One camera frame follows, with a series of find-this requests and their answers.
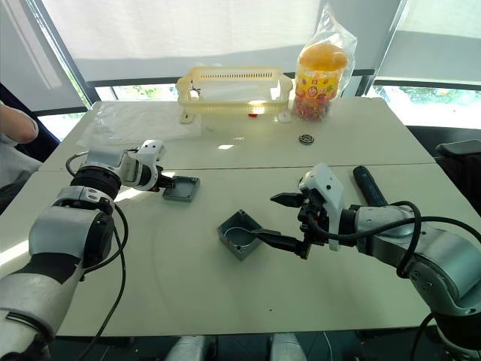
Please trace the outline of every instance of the black cable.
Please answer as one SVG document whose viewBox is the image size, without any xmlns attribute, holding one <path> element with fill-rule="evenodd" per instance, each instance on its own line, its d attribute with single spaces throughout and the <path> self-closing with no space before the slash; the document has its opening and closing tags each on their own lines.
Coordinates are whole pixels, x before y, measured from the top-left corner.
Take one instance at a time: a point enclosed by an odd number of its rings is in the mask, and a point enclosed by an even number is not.
<svg viewBox="0 0 481 361">
<path fill-rule="evenodd" d="M 120 254 L 120 261 L 122 262 L 122 284 L 120 285 L 119 294 L 117 295 L 117 298 L 116 298 L 115 302 L 113 303 L 112 308 L 110 309 L 108 315 L 106 316 L 103 324 L 100 326 L 100 329 L 98 329 L 97 334 L 91 340 L 89 345 L 82 351 L 82 353 L 79 355 L 79 357 L 76 358 L 76 361 L 83 360 L 85 358 L 85 356 L 88 354 L 88 352 L 90 352 L 91 349 L 94 347 L 95 343 L 98 341 L 98 339 L 100 338 L 101 334 L 103 333 L 105 327 L 107 326 L 108 321 L 110 321 L 110 318 L 112 317 L 112 314 L 115 312 L 115 309 L 117 308 L 117 306 L 120 302 L 120 299 L 122 298 L 123 291 L 126 288 L 126 275 L 127 275 L 126 274 L 126 258 L 124 257 L 122 245 L 121 245 L 120 239 L 119 239 L 119 234 L 117 233 L 116 229 L 115 229 L 114 233 L 115 233 L 115 240 L 117 242 L 117 246 L 121 250 L 119 254 Z"/>
<path fill-rule="evenodd" d="M 92 272 L 92 271 L 95 271 L 96 269 L 99 269 L 99 268 L 102 268 L 102 267 L 105 267 L 106 265 L 108 265 L 109 263 L 111 263 L 112 261 L 114 261 L 120 254 L 120 252 L 123 251 L 123 249 L 125 248 L 126 244 L 127 244 L 127 240 L 129 239 L 129 225 L 127 224 L 127 219 L 126 219 L 126 216 L 125 214 L 122 212 L 122 209 L 120 209 L 120 207 L 118 205 L 115 205 L 115 209 L 117 211 L 117 213 L 119 214 L 120 216 L 120 219 L 122 220 L 122 224 L 123 224 L 123 240 L 122 240 L 122 244 L 120 245 L 119 249 L 111 256 L 109 257 L 108 259 L 106 259 L 104 262 L 100 262 L 98 265 L 93 265 L 92 267 L 89 267 L 85 270 L 85 273 L 84 275 Z M 119 238 L 119 234 L 117 233 L 117 229 L 114 227 L 113 228 L 113 232 L 115 233 L 115 236 L 117 238 Z"/>
<path fill-rule="evenodd" d="M 414 335 L 413 346 L 411 347 L 411 351 L 409 352 L 409 360 L 414 361 L 414 356 L 416 354 L 416 348 L 418 347 L 419 339 L 421 338 L 422 333 L 424 332 L 425 328 L 428 326 L 428 323 L 434 318 L 433 314 L 429 314 L 425 317 L 425 319 L 421 322 L 418 329 L 416 330 L 416 334 Z"/>
<path fill-rule="evenodd" d="M 414 230 L 413 236 L 411 237 L 411 242 L 409 243 L 409 247 L 407 248 L 406 252 L 404 252 L 403 258 L 398 264 L 396 268 L 396 274 L 400 278 L 407 278 L 406 267 L 409 261 L 413 258 L 414 251 L 419 242 L 419 237 L 421 236 L 421 212 L 419 208 L 417 208 L 413 203 L 408 201 L 401 201 L 392 203 L 392 205 L 406 205 L 407 207 L 411 208 L 414 213 Z"/>
<path fill-rule="evenodd" d="M 404 226 L 406 224 L 414 223 L 414 218 L 397 220 L 395 222 L 385 224 L 384 226 L 381 226 L 381 227 L 370 229 L 364 232 L 352 233 L 350 235 L 338 235 L 337 233 L 329 233 L 325 231 L 317 224 L 316 216 L 312 212 L 307 213 L 307 222 L 309 223 L 309 226 L 311 226 L 314 229 L 315 232 L 319 233 L 320 235 L 326 238 L 335 239 L 337 241 L 355 241 L 359 238 L 371 237 L 372 235 L 377 235 L 379 233 L 385 232 L 387 230 L 390 230 L 399 226 Z M 465 229 L 466 231 L 468 231 L 471 235 L 474 236 L 474 238 L 478 240 L 479 243 L 481 243 L 481 234 L 478 231 L 476 231 L 473 227 L 467 225 L 466 223 L 461 222 L 460 220 L 454 220 L 452 218 L 447 218 L 447 217 L 423 216 L 421 217 L 421 222 L 440 222 L 440 223 L 454 224 L 455 226 L 461 227 L 462 229 Z"/>
</svg>

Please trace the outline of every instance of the plastic bag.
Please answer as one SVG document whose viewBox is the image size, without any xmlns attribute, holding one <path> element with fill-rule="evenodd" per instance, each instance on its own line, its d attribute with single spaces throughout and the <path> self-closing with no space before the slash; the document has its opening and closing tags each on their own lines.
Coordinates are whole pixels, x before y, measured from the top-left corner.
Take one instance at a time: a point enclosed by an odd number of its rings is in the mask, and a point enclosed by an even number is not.
<svg viewBox="0 0 481 361">
<path fill-rule="evenodd" d="M 331 5 L 322 9 L 314 36 L 304 45 L 295 72 L 295 114 L 308 120 L 322 119 L 332 99 L 351 78 L 357 38 L 334 18 Z"/>
<path fill-rule="evenodd" d="M 201 134 L 200 118 L 180 123 L 183 107 L 176 102 L 105 102 L 77 142 L 80 146 L 138 145 Z"/>
</svg>

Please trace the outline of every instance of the person's arm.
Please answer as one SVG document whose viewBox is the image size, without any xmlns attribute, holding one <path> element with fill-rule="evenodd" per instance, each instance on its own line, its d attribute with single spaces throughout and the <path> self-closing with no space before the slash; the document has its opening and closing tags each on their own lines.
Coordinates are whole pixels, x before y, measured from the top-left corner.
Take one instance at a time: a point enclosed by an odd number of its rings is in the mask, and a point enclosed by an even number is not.
<svg viewBox="0 0 481 361">
<path fill-rule="evenodd" d="M 37 138 L 37 123 L 22 111 L 0 103 L 0 133 L 18 143 L 29 143 Z"/>
</svg>

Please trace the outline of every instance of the black handle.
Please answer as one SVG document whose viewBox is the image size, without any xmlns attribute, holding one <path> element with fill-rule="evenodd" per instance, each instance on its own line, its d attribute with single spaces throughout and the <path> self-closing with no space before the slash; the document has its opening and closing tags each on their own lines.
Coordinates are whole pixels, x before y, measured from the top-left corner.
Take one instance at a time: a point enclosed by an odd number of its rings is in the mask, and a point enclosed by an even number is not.
<svg viewBox="0 0 481 361">
<path fill-rule="evenodd" d="M 358 187 L 364 195 L 364 198 L 366 198 L 368 205 L 373 207 L 382 207 L 388 204 L 383 194 L 379 190 L 376 182 L 374 181 L 373 176 L 366 167 L 363 165 L 355 167 L 352 171 L 352 174 L 354 175 L 355 182 L 358 184 Z"/>
</svg>

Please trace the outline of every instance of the white robot part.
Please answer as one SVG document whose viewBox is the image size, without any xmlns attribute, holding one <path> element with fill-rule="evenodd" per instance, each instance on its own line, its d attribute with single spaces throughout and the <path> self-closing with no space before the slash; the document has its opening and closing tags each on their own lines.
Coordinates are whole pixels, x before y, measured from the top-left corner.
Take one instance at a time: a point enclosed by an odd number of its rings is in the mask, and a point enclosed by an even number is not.
<svg viewBox="0 0 481 361">
<path fill-rule="evenodd" d="M 160 140 L 145 141 L 135 153 L 116 147 L 96 146 L 91 149 L 80 168 L 105 168 L 114 173 L 126 187 L 151 190 L 159 178 L 156 163 L 164 152 L 164 142 Z M 147 173 L 147 181 L 143 179 L 143 172 Z"/>
<path fill-rule="evenodd" d="M 272 338 L 270 361 L 307 361 L 293 333 L 276 333 Z"/>
<path fill-rule="evenodd" d="M 317 190 L 324 198 L 326 209 L 329 216 L 329 232 L 339 232 L 339 220 L 344 209 L 344 187 L 336 178 L 332 170 L 324 163 L 320 163 L 312 168 L 302 177 L 299 189 L 305 191 Z M 339 250 L 339 241 L 329 239 L 329 248 Z"/>
</svg>

